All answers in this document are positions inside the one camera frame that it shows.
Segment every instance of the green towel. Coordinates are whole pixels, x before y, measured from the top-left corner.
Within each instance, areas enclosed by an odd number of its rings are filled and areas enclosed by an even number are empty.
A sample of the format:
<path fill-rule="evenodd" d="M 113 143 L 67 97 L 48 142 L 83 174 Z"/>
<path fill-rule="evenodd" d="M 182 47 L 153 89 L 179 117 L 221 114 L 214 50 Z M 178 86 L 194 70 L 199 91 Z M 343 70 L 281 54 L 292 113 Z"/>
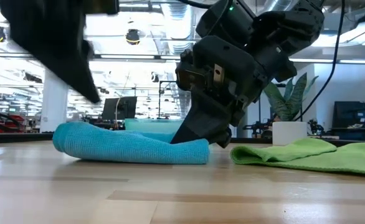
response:
<path fill-rule="evenodd" d="M 263 149 L 238 146 L 231 151 L 231 159 L 236 164 L 365 174 L 365 142 L 336 147 L 320 139 L 308 138 L 287 146 Z"/>

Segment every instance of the folded blue towel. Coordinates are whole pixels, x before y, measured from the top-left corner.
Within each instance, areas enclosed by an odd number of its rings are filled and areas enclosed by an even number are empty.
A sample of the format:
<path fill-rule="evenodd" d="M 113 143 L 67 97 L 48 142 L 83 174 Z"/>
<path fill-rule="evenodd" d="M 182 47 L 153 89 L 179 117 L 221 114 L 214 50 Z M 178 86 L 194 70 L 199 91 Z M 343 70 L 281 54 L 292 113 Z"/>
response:
<path fill-rule="evenodd" d="M 80 159 L 150 164 L 206 164 L 205 139 L 170 144 L 173 134 L 109 131 L 84 122 L 58 126 L 55 148 Z"/>

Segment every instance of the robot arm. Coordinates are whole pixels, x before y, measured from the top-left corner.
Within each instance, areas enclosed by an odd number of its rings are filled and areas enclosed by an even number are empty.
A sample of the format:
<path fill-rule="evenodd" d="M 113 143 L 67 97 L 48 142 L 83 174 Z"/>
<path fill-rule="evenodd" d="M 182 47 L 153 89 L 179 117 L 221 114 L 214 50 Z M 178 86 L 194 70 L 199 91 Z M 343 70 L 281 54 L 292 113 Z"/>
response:
<path fill-rule="evenodd" d="M 196 32 L 202 39 L 181 54 L 177 84 L 191 92 L 191 109 L 172 143 L 206 138 L 222 147 L 238 126 L 244 109 L 256 102 L 273 80 L 296 75 L 288 57 L 310 46 L 319 36 L 324 15 L 318 0 L 301 0 L 291 11 L 270 11 L 258 17 L 242 0 L 206 35 L 227 0 L 202 16 Z"/>

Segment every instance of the white pot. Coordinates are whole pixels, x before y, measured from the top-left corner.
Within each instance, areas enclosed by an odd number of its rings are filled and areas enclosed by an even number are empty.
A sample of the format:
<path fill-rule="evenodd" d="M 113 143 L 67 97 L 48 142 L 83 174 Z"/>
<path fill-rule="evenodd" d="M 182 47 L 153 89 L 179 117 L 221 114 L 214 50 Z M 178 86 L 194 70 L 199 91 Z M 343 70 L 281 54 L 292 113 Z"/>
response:
<path fill-rule="evenodd" d="M 307 138 L 307 123 L 278 121 L 272 123 L 272 144 L 286 146 L 296 140 Z"/>

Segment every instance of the table surface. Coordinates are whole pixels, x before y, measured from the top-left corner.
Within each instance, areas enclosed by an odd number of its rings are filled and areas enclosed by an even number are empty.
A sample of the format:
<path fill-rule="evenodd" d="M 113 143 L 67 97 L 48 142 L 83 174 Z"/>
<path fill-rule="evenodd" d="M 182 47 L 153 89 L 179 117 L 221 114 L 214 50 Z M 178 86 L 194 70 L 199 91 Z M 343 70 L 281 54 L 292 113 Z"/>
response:
<path fill-rule="evenodd" d="M 0 144 L 0 223 L 365 223 L 365 177 L 238 166 L 232 147 L 212 147 L 205 166 L 162 166 Z"/>

